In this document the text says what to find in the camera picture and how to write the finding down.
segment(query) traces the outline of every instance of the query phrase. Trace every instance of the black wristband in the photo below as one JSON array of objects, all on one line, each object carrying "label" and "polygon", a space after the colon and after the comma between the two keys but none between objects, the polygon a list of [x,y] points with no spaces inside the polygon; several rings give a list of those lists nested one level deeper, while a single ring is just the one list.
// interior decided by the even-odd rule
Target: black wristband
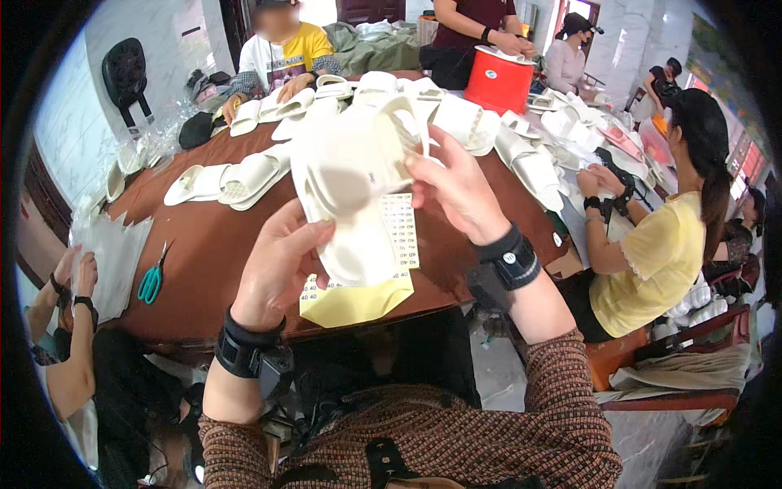
[{"label": "black wristband", "polygon": [[84,304],[90,310],[90,315],[92,316],[92,332],[95,333],[98,329],[98,311],[95,309],[95,306],[92,305],[92,299],[86,296],[76,296],[74,298],[74,310],[76,304]]},{"label": "black wristband", "polygon": [[483,30],[483,34],[481,34],[481,42],[489,44],[489,33],[491,33],[491,31],[491,27],[487,27]]},{"label": "black wristband", "polygon": [[54,279],[54,272],[49,274],[49,281],[52,283],[52,288],[57,294],[57,307],[61,311],[64,311],[70,302],[70,290],[68,290],[67,287],[61,286],[59,283],[57,283],[57,281]]},{"label": "black wristband", "polygon": [[627,215],[630,213],[629,210],[627,210],[627,204],[630,203],[630,199],[633,198],[633,188],[629,185],[625,185],[625,191],[622,193],[621,196],[616,197],[616,200],[614,200],[614,208],[619,212],[620,216],[627,217]]},{"label": "black wristband", "polygon": [[285,324],[285,318],[282,318],[280,325],[269,332],[249,331],[234,321],[229,307],[225,312],[223,329],[214,345],[214,356],[232,375],[256,379],[260,372],[261,356],[281,344],[280,334]]},{"label": "black wristband", "polygon": [[491,263],[506,290],[519,289],[532,282],[540,273],[532,243],[522,235],[515,222],[511,230],[494,243],[475,246],[481,263]]}]

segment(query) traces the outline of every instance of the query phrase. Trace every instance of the hand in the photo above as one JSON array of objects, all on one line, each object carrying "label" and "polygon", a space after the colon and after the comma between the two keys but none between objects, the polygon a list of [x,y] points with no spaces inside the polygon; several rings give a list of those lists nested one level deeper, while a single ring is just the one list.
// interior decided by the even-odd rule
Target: hand
[{"label": "hand", "polygon": [[92,297],[96,283],[98,283],[98,263],[95,261],[95,253],[88,251],[79,260],[78,295]]},{"label": "hand", "polygon": [[429,126],[429,136],[440,144],[432,146],[432,156],[446,167],[420,155],[408,157],[405,165],[415,179],[413,207],[419,209],[427,200],[438,201],[448,221],[478,246],[505,236],[511,223],[502,214],[475,158],[437,126]]},{"label": "hand", "polygon": [[223,117],[225,117],[225,123],[229,126],[236,118],[236,109],[234,108],[234,105],[237,100],[241,102],[242,97],[240,97],[239,94],[234,94],[228,97],[228,100],[223,104]]},{"label": "hand", "polygon": [[296,96],[297,93],[304,90],[307,85],[315,81],[315,77],[312,73],[302,73],[295,76],[292,80],[288,81],[285,86],[282,87],[279,97],[277,97],[277,103],[288,103],[290,99]]},{"label": "hand", "polygon": [[334,221],[307,224],[298,199],[266,220],[242,273],[231,317],[250,331],[276,328],[310,274],[325,289],[328,275],[315,248],[334,236]]},{"label": "hand", "polygon": [[81,245],[65,250],[65,254],[59,259],[57,268],[54,271],[54,279],[61,286],[65,286],[70,280],[70,270],[74,265],[74,257],[81,252]]},{"label": "hand", "polygon": [[619,177],[603,165],[592,163],[589,166],[589,172],[597,178],[597,183],[600,187],[613,192],[617,196],[621,196],[625,192],[625,185],[619,180]]},{"label": "hand", "polygon": [[584,199],[589,197],[597,197],[597,177],[589,170],[581,170],[576,175],[576,181],[579,183],[579,189],[584,195]]},{"label": "hand", "polygon": [[489,32],[489,42],[510,56],[518,56],[520,54],[527,56],[530,46],[532,46],[532,52],[529,56],[535,54],[535,45],[526,39],[517,38],[516,34],[491,31]]}]

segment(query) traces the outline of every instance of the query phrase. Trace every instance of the patterned sweater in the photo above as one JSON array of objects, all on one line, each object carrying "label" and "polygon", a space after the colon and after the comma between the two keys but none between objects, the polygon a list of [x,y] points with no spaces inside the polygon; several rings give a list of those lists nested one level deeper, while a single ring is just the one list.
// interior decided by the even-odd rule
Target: patterned sweater
[{"label": "patterned sweater", "polygon": [[[401,479],[438,476],[466,487],[534,487],[508,484],[531,476],[543,487],[613,487],[622,459],[592,396],[581,333],[528,347],[526,356],[526,412],[475,410],[424,385],[373,387],[343,398],[355,409],[273,476],[259,426],[202,417],[205,486],[375,489],[387,482],[378,481],[376,466],[387,463]],[[386,444],[392,452],[378,457]]]}]

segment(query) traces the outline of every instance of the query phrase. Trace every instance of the black hair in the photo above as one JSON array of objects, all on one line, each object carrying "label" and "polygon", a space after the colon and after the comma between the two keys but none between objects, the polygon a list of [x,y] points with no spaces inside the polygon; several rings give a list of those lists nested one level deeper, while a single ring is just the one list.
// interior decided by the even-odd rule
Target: black hair
[{"label": "black hair", "polygon": [[698,88],[688,88],[672,98],[671,128],[681,128],[687,155],[698,176],[701,191],[701,220],[706,226],[704,264],[710,263],[723,236],[725,214],[733,178],[727,170],[728,125],[717,101]]},{"label": "black hair", "polygon": [[583,16],[570,12],[565,16],[565,21],[562,23],[562,30],[554,36],[555,39],[564,39],[565,34],[572,36],[577,32],[587,32],[592,30],[592,23],[584,19]]},{"label": "black hair", "polygon": [[747,193],[755,202],[755,229],[760,237],[763,236],[763,223],[766,221],[766,196],[757,188],[749,185],[749,178],[744,181],[747,183]]},{"label": "black hair", "polygon": [[682,74],[682,63],[679,63],[679,60],[676,58],[668,58],[668,61],[665,64],[671,67],[673,80],[674,83],[676,83],[676,77]]}]

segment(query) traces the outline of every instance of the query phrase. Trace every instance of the maroon shirt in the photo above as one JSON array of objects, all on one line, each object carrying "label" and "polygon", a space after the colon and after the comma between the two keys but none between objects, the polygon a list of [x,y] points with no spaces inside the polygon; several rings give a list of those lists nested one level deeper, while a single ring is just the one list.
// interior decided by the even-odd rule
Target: maroon shirt
[{"label": "maroon shirt", "polygon": [[[456,11],[494,30],[500,28],[505,16],[516,15],[513,0],[464,0],[457,5]],[[469,48],[477,43],[480,43],[480,39],[459,34],[445,27],[442,22],[437,27],[437,35],[432,41],[432,45],[436,48]]]}]

